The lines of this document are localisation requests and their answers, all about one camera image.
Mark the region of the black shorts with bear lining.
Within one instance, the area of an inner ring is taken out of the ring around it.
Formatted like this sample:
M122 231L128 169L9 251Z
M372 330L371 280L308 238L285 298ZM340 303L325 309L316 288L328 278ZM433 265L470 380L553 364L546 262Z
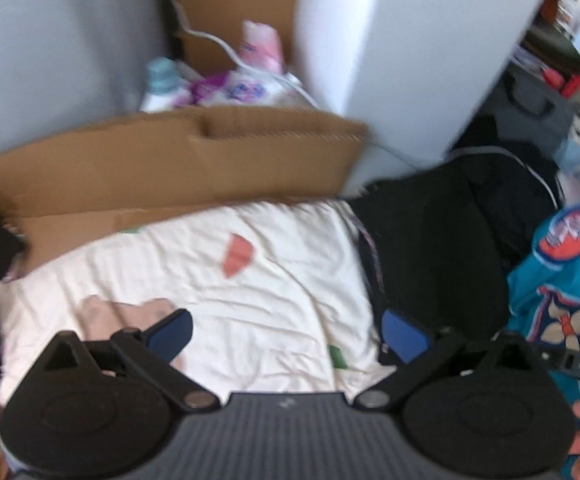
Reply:
M348 200L382 348L381 318L399 312L427 330L487 340L508 322L508 283L494 237L465 180L447 167L369 184Z

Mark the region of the cream bear print bedsheet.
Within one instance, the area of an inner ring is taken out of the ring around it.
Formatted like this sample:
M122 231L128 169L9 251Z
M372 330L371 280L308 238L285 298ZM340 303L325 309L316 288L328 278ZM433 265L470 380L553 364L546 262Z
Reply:
M49 340L106 339L178 309L193 335L174 366L234 391L355 396L390 374L340 200L225 206L96 240L0 283L6 403Z

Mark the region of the teal patterned garment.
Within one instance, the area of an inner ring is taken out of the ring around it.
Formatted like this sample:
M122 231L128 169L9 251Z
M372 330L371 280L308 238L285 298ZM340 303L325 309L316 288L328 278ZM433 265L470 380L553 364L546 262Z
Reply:
M508 330L538 347L580 351L580 204L542 222L508 288Z

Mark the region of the brown cardboard sheet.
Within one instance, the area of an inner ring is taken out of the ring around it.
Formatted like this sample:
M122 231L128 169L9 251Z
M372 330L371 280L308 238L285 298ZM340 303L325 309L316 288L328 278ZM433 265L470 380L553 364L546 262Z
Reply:
M33 270L93 240L251 200L339 194L366 125L317 110L188 106L68 131L0 155L0 218Z

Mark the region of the black bag pile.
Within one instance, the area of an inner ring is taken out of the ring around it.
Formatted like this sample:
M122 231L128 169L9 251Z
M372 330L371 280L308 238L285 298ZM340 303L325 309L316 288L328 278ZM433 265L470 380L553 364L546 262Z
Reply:
M510 273L529 255L542 222L563 206L558 166L524 142L456 148L448 162L468 183Z

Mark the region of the detergent bottle teal cap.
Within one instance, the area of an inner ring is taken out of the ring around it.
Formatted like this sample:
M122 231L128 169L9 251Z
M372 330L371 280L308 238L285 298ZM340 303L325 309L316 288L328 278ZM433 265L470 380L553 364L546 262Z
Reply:
M144 113L176 110L190 103L188 82L180 76L176 63L170 58L155 58L147 65L147 90L141 101Z

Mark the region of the black suitcase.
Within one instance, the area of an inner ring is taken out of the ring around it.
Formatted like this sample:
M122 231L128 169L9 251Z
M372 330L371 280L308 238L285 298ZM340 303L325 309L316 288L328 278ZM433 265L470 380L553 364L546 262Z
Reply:
M551 157L566 139L574 108L559 92L510 63L480 111L495 117L502 140L528 142Z

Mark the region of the purple white refill pouch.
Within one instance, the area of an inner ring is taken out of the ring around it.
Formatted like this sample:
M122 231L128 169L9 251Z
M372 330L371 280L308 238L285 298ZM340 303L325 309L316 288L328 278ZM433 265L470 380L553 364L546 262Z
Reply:
M191 84L191 103L201 106L293 106L305 103L299 82L285 70L281 39L273 26L244 21L239 64Z

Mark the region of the grey plastic wrapped mattress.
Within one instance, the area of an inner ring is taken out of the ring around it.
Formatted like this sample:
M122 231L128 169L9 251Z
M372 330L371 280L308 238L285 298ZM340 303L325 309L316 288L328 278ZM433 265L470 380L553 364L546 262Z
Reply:
M159 0L0 0L0 153L138 110Z

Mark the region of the black office chair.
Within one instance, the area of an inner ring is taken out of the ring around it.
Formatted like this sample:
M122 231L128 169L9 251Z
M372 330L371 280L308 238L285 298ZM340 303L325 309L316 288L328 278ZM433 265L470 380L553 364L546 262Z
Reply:
M551 25L530 26L521 47L566 76L580 74L580 53L567 36Z

